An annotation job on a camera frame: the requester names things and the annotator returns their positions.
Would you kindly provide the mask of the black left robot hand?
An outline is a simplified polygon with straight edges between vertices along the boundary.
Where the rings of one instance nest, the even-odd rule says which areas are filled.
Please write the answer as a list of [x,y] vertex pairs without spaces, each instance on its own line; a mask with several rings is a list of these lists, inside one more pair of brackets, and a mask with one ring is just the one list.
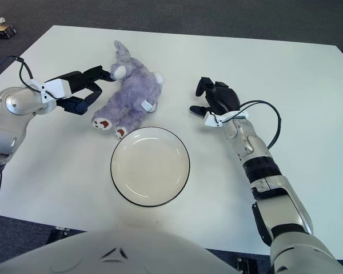
[[88,107],[91,106],[102,94],[102,89],[96,84],[96,81],[115,81],[111,76],[111,73],[105,71],[102,66],[90,68],[85,72],[73,71],[59,76],[58,79],[68,81],[72,94],[83,89],[91,91],[91,94],[89,94],[85,99],[71,96],[66,99],[57,100],[57,106],[62,107],[66,112],[77,115],[83,115],[86,113],[88,111]]

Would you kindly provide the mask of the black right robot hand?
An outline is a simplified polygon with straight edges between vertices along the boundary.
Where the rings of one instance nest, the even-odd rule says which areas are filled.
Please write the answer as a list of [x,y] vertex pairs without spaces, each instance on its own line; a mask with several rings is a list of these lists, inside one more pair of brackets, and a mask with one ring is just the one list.
[[210,78],[201,77],[196,89],[196,96],[199,97],[203,94],[205,94],[208,106],[190,106],[189,108],[198,116],[205,116],[208,112],[223,115],[240,110],[240,100],[237,94],[223,82],[212,82]]

